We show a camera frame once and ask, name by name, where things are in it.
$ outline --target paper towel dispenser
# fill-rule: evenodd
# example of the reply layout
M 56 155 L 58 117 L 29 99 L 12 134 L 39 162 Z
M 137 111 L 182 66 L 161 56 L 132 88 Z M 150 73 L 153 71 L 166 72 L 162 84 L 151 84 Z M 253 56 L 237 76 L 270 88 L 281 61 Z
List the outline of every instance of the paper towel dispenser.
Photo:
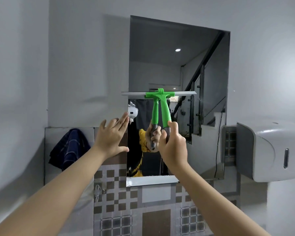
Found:
M 295 123 L 250 120 L 236 126 L 236 166 L 256 182 L 295 178 Z

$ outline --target person's right arm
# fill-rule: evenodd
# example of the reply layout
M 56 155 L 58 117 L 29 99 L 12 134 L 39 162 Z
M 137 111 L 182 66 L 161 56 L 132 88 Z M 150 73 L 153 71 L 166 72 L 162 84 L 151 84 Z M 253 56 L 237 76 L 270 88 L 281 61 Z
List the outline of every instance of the person's right arm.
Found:
M 187 162 L 186 139 L 176 122 L 168 123 L 171 133 L 166 143 L 162 130 L 158 149 L 171 172 L 178 178 L 216 236 L 269 236 L 262 227 L 217 192 Z

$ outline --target forearm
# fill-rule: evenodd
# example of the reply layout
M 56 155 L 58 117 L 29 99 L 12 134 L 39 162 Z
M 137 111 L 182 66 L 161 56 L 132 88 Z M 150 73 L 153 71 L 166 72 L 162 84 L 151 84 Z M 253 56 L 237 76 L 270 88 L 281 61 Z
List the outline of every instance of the forearm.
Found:
M 88 151 L 9 215 L 0 235 L 57 235 L 103 159 Z
M 240 209 L 218 193 L 189 164 L 174 170 L 201 211 L 214 235 L 268 236 L 269 234 Z

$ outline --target wall mirror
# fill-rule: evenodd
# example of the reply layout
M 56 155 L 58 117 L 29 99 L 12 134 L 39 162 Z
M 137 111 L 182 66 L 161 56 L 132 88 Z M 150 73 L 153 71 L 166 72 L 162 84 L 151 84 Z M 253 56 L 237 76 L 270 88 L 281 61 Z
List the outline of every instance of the wall mirror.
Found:
M 224 178 L 230 33 L 131 16 L 129 92 L 196 91 L 167 103 L 186 138 L 188 162 L 204 179 Z M 153 100 L 129 96 L 138 115 L 128 127 L 127 186 L 178 182 L 144 143 Z M 161 106 L 159 121 L 162 126 Z

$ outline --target dark blue cloth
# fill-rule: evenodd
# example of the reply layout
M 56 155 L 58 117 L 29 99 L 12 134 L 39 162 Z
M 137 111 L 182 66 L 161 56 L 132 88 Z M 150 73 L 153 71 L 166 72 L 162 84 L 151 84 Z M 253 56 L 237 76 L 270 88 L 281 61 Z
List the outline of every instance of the dark blue cloth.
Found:
M 68 131 L 50 153 L 49 163 L 62 171 L 71 166 L 90 149 L 81 130 L 73 128 Z

